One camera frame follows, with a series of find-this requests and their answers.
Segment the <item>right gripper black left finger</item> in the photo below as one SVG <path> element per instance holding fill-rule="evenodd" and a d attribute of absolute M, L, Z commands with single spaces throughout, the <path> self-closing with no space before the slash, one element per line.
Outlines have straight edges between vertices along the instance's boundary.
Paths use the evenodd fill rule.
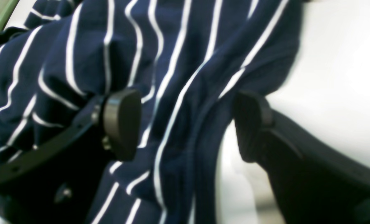
<path fill-rule="evenodd" d="M 106 165 L 134 159 L 141 93 L 123 89 L 11 162 L 0 165 L 0 224 L 82 224 Z"/>

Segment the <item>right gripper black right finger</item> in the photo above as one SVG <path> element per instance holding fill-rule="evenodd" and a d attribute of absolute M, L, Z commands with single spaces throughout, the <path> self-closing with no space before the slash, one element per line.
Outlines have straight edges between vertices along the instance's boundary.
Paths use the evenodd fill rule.
<path fill-rule="evenodd" d="M 287 224 L 370 224 L 370 168 L 313 137 L 252 91 L 234 98 L 239 154 L 268 176 Z"/>

